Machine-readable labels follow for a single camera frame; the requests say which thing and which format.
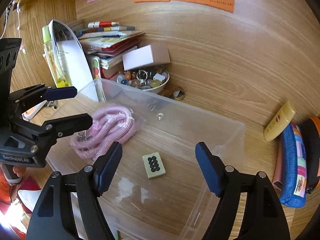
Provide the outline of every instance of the colorful pencil case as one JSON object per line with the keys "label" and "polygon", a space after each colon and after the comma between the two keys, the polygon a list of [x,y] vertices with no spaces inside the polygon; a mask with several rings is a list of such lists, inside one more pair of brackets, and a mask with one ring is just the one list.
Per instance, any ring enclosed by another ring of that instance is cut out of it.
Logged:
{"label": "colorful pencil case", "polygon": [[311,193],[320,187],[320,118],[312,116],[300,128],[307,155],[307,192]]}
{"label": "colorful pencil case", "polygon": [[279,200],[288,207],[303,207],[306,203],[307,164],[299,127],[289,123],[281,133],[281,143],[283,186]]}

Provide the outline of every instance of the logo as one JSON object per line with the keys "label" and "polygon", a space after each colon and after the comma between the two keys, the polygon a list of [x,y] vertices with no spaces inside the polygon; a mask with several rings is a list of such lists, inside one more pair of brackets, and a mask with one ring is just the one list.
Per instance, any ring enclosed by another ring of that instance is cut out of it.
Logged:
{"label": "logo", "polygon": [[30,163],[30,160],[28,158],[21,158],[16,156],[9,156],[9,155],[2,155],[2,157],[8,161],[14,161],[19,163]]}
{"label": "logo", "polygon": [[11,49],[14,47],[17,47],[17,43],[18,43],[18,39],[13,39],[7,42],[7,44],[5,45],[4,49]]}

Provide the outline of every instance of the plastic bag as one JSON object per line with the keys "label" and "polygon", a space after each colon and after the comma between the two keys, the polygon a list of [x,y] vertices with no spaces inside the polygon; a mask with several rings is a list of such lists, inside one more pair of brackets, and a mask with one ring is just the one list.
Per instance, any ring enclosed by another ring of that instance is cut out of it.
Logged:
{"label": "plastic bag", "polygon": [[124,144],[145,120],[131,109],[109,104],[92,115],[92,126],[71,136],[71,147],[88,164],[106,154],[113,142]]}

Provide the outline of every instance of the blue gripper pad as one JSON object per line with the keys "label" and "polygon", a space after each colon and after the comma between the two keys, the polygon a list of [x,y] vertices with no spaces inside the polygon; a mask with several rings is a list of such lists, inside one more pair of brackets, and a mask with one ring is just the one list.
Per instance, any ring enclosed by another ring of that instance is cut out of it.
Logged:
{"label": "blue gripper pad", "polygon": [[204,142],[196,144],[196,159],[209,190],[215,193],[217,197],[221,197],[223,189],[220,179],[223,176],[225,165],[218,156],[211,154]]}
{"label": "blue gripper pad", "polygon": [[44,93],[43,99],[47,101],[55,101],[74,98],[76,95],[77,89],[75,87],[51,88]]}
{"label": "blue gripper pad", "polygon": [[93,165],[95,168],[93,178],[96,185],[96,190],[100,196],[104,192],[108,191],[121,158],[122,146],[120,143],[114,142],[107,153],[100,156],[95,161]]}

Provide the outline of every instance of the pink pouch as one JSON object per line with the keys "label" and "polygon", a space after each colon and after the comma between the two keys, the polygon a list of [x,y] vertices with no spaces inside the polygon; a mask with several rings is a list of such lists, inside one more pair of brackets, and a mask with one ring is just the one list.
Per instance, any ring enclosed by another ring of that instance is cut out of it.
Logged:
{"label": "pink pouch", "polygon": [[275,174],[273,176],[272,185],[274,188],[282,190],[282,142],[279,140],[279,149]]}

